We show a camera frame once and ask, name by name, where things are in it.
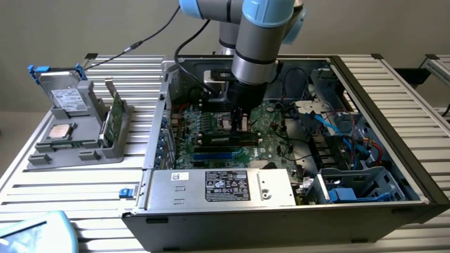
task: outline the capacitor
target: capacitor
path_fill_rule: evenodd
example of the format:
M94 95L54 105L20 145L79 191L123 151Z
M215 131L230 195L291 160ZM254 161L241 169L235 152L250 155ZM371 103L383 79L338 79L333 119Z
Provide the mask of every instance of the capacitor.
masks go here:
M267 111L269 113L273 113L273 112L275 111L275 108L271 107L271 106L269 106L269 107L266 107L266 111Z

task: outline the blue latch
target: blue latch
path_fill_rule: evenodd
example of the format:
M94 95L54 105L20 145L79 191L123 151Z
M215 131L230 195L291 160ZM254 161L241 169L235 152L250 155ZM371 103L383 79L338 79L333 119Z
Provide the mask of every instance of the blue latch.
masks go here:
M35 69L35 72L48 72L51 70L50 66L40 66Z
M134 189L124 188L119 192L119 198L120 199L132 199L134 198L134 193L135 193Z
M35 83L40 84L39 79L38 79L36 74L35 74L35 66L34 65L28 66L28 74L31 75Z
M36 84L42 84L39 82L38 77L36 77L36 73L44 73L44 72L48 72L48 71L51 71L51 67L50 66L40 66L36 69L35 69L35 65L30 65L28 66L28 74L34 78L34 81L35 81Z
M82 80L87 80L87 76L86 76L86 73L84 73L84 68L79 64L76 64L75 70L78 71L78 74L80 75Z
M335 188L329 191L329 195L333 203L385 202L391 197L391 193L385 192L377 197L357 198L351 188Z

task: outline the small chip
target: small chip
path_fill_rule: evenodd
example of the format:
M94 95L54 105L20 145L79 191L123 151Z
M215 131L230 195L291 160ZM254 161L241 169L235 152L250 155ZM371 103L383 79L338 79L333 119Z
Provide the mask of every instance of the small chip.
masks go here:
M51 139L62 139L64 138L71 131L71 125L70 124L59 124L54 125L48 134L48 137Z

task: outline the light blue object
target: light blue object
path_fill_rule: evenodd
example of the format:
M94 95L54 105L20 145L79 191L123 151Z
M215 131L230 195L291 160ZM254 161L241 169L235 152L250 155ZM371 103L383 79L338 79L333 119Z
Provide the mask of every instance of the light blue object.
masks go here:
M290 31L289 31L285 39L283 39L285 45L291 45L294 43L294 41L297 39L297 36L301 33L306 13L307 13L307 9L303 9L301 14L299 14L299 17L297 19L297 22L295 22L294 26L291 27L291 29L290 29Z
M28 74L31 75L34 81L36 84L40 84L39 79L36 77L36 72L35 72L35 65L28 66Z
M179 0L179 3L186 15L203 19L196 0Z
M40 66L35 69L35 72L48 72L51 70L50 66Z
M390 199L391 193L385 192L373 198L357 198L351 188L335 188L329 191L333 203L355 203L355 202L385 202Z
M87 80L87 76L86 76L86 73L84 73L84 68L79 64L75 65L75 70L78 71L82 80Z
M293 17L294 0L245 0L242 13L255 25L279 27Z
M52 211L1 229L0 240L1 253L78 253L76 234L63 211Z
M120 199L132 199L134 198L134 193L135 193L134 189L124 188L119 192L119 198Z

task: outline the power supply label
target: power supply label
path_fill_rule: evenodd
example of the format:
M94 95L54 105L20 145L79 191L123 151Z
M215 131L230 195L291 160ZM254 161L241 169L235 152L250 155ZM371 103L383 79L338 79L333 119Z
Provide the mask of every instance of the power supply label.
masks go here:
M204 198L208 202L250 200L246 170L206 171Z

